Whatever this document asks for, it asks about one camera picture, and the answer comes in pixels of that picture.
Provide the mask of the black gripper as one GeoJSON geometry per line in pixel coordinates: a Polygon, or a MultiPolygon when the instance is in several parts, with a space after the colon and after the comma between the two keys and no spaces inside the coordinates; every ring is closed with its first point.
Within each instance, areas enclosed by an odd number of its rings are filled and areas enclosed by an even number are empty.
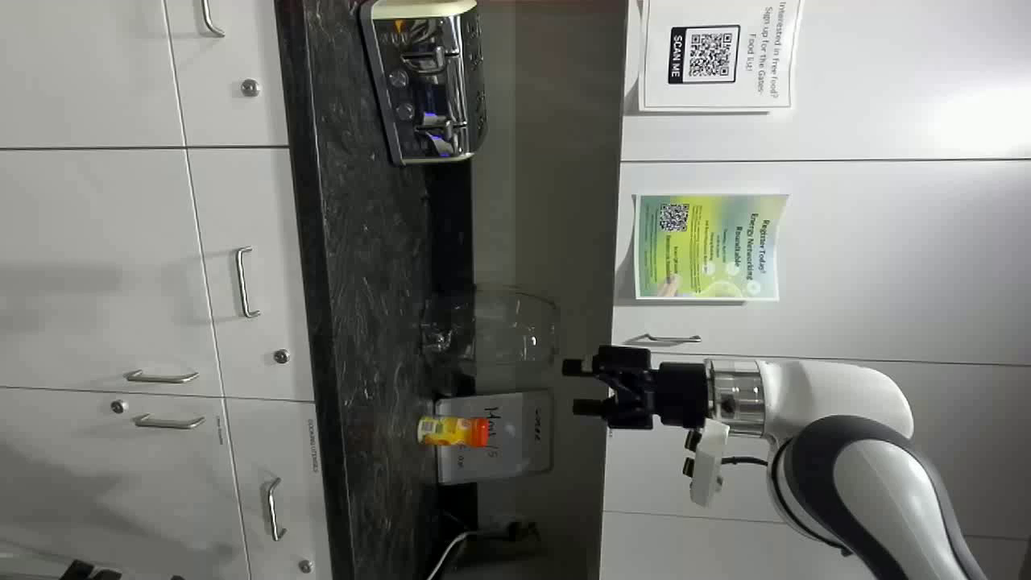
{"type": "Polygon", "coordinates": [[[705,360],[655,364],[646,348],[602,348],[598,364],[564,358],[559,374],[598,374],[612,386],[610,401],[572,401],[578,415],[607,415],[612,430],[699,430],[711,415],[705,360]]]}

